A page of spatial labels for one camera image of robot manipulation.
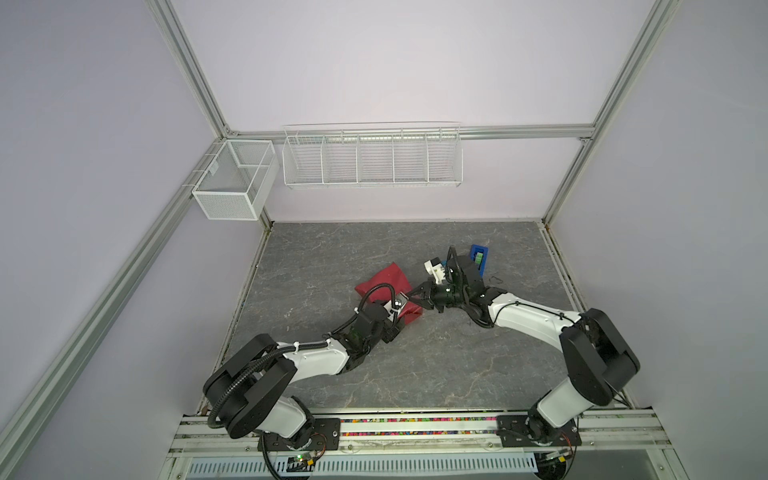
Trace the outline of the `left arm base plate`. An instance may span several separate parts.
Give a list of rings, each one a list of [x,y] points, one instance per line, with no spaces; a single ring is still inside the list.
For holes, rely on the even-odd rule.
[[[336,451],[341,439],[341,419],[315,418],[290,438],[284,438],[272,432],[266,433],[264,438],[264,446],[268,452]]]

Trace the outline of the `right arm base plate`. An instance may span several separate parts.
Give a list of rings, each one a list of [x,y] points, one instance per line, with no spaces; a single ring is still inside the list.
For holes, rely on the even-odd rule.
[[[503,447],[579,447],[582,439],[576,419],[553,427],[538,417],[525,414],[500,415],[496,434]]]

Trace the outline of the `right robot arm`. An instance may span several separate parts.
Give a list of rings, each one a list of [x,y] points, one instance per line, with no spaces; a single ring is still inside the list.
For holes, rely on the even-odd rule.
[[[556,309],[488,286],[468,255],[451,247],[447,259],[425,263],[431,278],[407,292],[423,309],[464,311],[482,328],[507,328],[540,340],[562,355],[566,378],[511,427],[519,437],[548,446],[575,428],[583,412],[609,405],[640,371],[641,364],[627,341],[603,311]]]

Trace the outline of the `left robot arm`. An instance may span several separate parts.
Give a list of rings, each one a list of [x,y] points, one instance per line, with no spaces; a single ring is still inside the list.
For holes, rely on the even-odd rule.
[[[406,305],[404,294],[380,283],[321,340],[277,342],[268,334],[255,336],[206,380],[207,426],[224,429],[232,439],[257,433],[275,436],[289,449],[309,446],[323,429],[300,399],[285,395],[287,388],[358,368],[374,347],[399,335]]]

